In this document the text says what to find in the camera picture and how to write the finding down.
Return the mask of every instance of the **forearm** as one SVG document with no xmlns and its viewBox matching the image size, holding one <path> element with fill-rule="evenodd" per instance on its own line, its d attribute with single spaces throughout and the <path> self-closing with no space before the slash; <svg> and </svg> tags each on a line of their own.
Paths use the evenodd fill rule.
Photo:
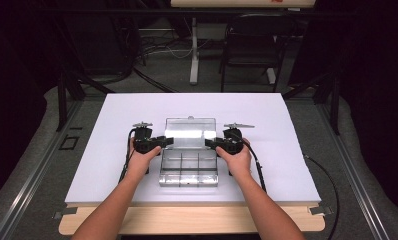
<svg viewBox="0 0 398 240">
<path fill-rule="evenodd" d="M 81 224 L 72 239 L 115 239 L 138 181 L 124 178 Z"/>
<path fill-rule="evenodd" d="M 251 176 L 236 179 L 261 239 L 304 239 L 302 232 Z"/>
</svg>

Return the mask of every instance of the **clear plastic organizer box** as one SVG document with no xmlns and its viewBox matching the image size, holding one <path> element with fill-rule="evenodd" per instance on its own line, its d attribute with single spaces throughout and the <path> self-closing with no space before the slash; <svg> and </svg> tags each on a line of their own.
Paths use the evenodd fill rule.
<svg viewBox="0 0 398 240">
<path fill-rule="evenodd" d="M 174 144 L 163 150 L 159 176 L 162 187 L 218 186 L 217 154 L 205 146 L 216 137 L 214 118 L 168 118 L 165 136 Z"/>
</svg>

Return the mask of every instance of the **metal bracket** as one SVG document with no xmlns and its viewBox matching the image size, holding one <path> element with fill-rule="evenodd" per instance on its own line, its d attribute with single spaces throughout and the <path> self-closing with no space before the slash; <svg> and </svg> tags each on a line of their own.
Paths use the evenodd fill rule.
<svg viewBox="0 0 398 240">
<path fill-rule="evenodd" d="M 62 210 L 62 212 L 55 212 L 53 214 L 53 219 L 55 220 L 60 220 L 62 219 L 62 217 L 64 215 L 69 215 L 69 214 L 76 214 L 77 213 L 77 208 L 73 207 L 73 208 L 65 208 L 64 210 Z"/>
<path fill-rule="evenodd" d="M 309 208 L 309 211 L 311 212 L 312 215 L 323 215 L 323 216 L 334 213 L 331 207 L 322 207 L 322 206 Z"/>
</svg>

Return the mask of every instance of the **right hand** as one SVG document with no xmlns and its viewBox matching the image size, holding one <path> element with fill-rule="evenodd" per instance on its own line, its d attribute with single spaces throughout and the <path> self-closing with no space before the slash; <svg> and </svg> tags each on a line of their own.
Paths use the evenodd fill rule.
<svg viewBox="0 0 398 240">
<path fill-rule="evenodd" d="M 249 143 L 246 138 L 243 138 L 243 141 Z M 235 155 L 227 153 L 221 147 L 216 147 L 215 151 L 226 161 L 228 170 L 234 178 L 239 179 L 241 177 L 251 176 L 251 153 L 246 145 L 243 145 L 242 151 Z"/>
</svg>

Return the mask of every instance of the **chair backrest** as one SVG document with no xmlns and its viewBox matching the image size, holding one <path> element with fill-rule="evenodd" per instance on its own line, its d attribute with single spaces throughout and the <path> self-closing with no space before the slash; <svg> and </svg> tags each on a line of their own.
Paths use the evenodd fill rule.
<svg viewBox="0 0 398 240">
<path fill-rule="evenodd" d="M 296 31 L 296 21 L 283 14 L 242 14 L 227 25 L 226 37 L 243 36 L 285 36 L 290 37 Z"/>
</svg>

